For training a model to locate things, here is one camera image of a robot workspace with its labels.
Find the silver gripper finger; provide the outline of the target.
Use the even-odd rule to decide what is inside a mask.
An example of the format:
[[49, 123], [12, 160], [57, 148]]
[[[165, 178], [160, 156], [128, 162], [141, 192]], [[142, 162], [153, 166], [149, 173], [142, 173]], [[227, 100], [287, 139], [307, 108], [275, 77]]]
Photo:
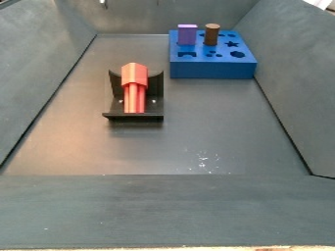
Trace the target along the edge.
[[106, 9], [106, 0], [100, 0], [100, 4], [101, 4], [102, 8]]

